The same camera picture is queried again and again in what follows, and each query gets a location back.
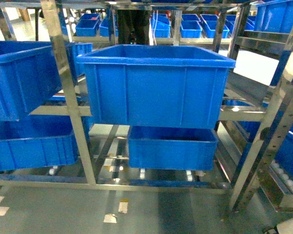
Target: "shelving unit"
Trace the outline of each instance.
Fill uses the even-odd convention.
[[[243,209],[253,194],[261,187],[278,211],[293,212],[293,194],[282,184],[270,168],[270,164],[278,152],[286,134],[293,124],[293,29],[290,34],[244,32],[250,2],[243,4],[235,1],[213,1],[203,4],[202,0],[193,3],[134,3],[128,0],[120,2],[73,1],[65,0],[59,4],[55,0],[9,0],[0,1],[0,28],[6,40],[16,40],[13,28],[5,12],[5,7],[42,7],[50,40],[60,72],[66,106],[43,105],[33,111],[32,115],[68,115],[71,118],[76,136],[80,159],[76,165],[65,166],[55,176],[22,175],[15,171],[11,174],[0,174],[0,186],[32,186],[74,189],[122,190],[122,191],[157,191],[157,192],[193,192],[231,194],[230,210]],[[213,51],[219,52],[220,43],[227,42],[222,37],[227,11],[237,8],[237,17],[230,42],[230,58],[236,59],[239,49],[249,50],[281,61],[280,81],[275,87],[268,87],[246,77],[230,72],[225,99],[243,100],[252,106],[226,106],[221,108],[218,128],[220,142],[215,154],[214,169],[205,176],[197,172],[175,171],[174,182],[171,176],[161,175],[157,170],[128,168],[126,135],[122,126],[112,126],[108,134],[95,137],[96,147],[88,147],[83,131],[82,116],[91,116],[86,102],[77,102],[75,87],[72,81],[68,59],[65,52],[58,10],[64,8],[105,8],[110,9],[108,15],[110,39],[105,42],[115,44],[113,30],[113,13],[117,9],[139,10],[173,10],[175,11],[175,32],[173,38],[163,39],[163,43],[199,43],[191,39],[180,39],[180,23],[182,11],[215,10],[220,12],[216,26],[216,35],[212,40]],[[85,42],[84,38],[73,37],[74,41]],[[87,95],[82,89],[84,79],[79,88],[81,95]],[[232,121],[260,121],[251,149],[244,161],[242,150],[248,139],[240,134]],[[71,175],[70,169],[83,169],[81,176]]]

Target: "metal pole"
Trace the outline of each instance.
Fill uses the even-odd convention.
[[[238,37],[243,36],[245,25],[248,20],[248,15],[251,9],[251,5],[239,6],[236,14],[234,28],[231,36],[231,42],[228,49],[228,57],[236,60],[238,57],[240,46],[236,44]]]
[[[221,43],[221,39],[223,37],[223,31],[225,27],[227,13],[222,11],[218,15],[217,25],[216,25],[216,33],[213,41],[213,51],[218,53],[219,47]]]
[[[5,8],[0,9],[0,30],[5,40],[16,40],[11,21]]]
[[[230,209],[237,211],[245,206],[265,180],[267,169],[293,125],[293,28],[286,50],[291,54],[267,107],[253,144],[245,158],[230,199]]]
[[[68,113],[70,115],[75,138],[77,141],[79,153],[83,163],[84,173],[87,182],[91,185],[96,184],[88,145],[84,133],[81,113],[78,108],[74,83],[69,68],[68,58],[65,49],[65,43],[62,35],[59,13],[62,12],[61,4],[57,4],[55,0],[41,0],[42,10],[45,16],[47,29],[53,46],[57,67],[60,73],[64,95],[67,103]]]
[[[35,35],[36,41],[39,41],[39,8],[35,8]]]
[[[110,45],[116,45],[115,39],[115,10],[109,6],[107,10],[107,19],[108,19],[108,36]]]
[[[179,45],[180,42],[180,25],[181,25],[182,11],[176,11],[175,25],[174,25],[174,44]]]

